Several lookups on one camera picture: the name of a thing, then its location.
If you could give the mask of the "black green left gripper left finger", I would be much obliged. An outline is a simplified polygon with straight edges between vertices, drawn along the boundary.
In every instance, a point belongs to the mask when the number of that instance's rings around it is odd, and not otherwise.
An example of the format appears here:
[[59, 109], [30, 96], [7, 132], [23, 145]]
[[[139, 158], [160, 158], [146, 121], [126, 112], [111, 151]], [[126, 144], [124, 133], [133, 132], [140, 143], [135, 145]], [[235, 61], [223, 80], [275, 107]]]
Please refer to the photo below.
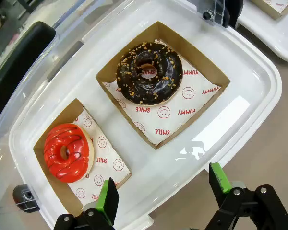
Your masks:
[[54, 230], [113, 230], [119, 203], [119, 193], [113, 179], [105, 180], [99, 198], [84, 206], [78, 216], [62, 214]]

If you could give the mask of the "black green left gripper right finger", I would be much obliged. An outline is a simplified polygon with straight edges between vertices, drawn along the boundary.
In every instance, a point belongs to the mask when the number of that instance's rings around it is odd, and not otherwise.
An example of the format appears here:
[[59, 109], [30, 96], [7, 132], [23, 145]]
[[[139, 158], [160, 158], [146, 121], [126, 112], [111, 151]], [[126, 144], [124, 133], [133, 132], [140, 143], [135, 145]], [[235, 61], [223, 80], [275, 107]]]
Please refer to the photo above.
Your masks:
[[241, 217], [249, 217], [258, 230], [288, 230], [288, 213], [271, 185], [255, 191], [233, 187], [218, 162], [209, 163], [209, 184], [219, 209], [207, 230], [232, 230]]

